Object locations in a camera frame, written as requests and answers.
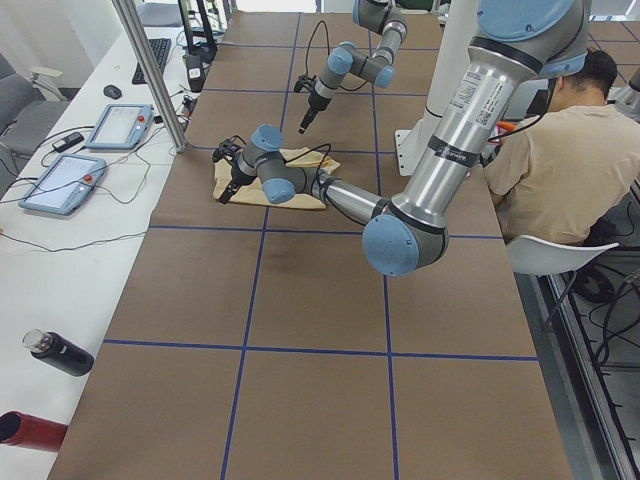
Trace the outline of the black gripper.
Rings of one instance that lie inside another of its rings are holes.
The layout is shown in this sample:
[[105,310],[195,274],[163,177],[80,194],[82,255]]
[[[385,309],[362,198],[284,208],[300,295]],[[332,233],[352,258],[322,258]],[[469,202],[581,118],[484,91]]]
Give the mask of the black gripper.
[[241,187],[250,185],[255,176],[244,173],[236,163],[219,162],[215,165],[215,199],[227,204]]
[[330,99],[317,93],[311,92],[308,98],[309,107],[298,127],[299,131],[306,131],[314,121],[318,113],[325,111],[330,103]]

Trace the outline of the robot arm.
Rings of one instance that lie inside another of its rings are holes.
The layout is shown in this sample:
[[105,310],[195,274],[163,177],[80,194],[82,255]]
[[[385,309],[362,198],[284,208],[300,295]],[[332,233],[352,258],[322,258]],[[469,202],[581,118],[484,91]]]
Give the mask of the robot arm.
[[358,26],[378,35],[378,45],[361,50],[353,42],[343,41],[330,51],[319,74],[298,77],[294,91],[309,92],[308,110],[298,127],[300,134],[306,132],[318,113],[327,109],[347,75],[379,88],[386,88],[392,82],[393,63],[408,32],[405,16],[393,1],[356,1],[352,19]]
[[469,64],[437,126],[410,135],[418,161],[402,192],[383,198],[324,169],[297,167],[282,154],[281,132],[263,124],[214,151],[213,161],[231,169],[221,201],[254,182],[274,205],[307,194],[363,226],[364,253],[377,271],[402,276],[438,261],[448,246],[445,211],[518,87],[582,68],[590,9],[587,1],[475,1],[469,21],[449,19],[447,40],[470,35]]

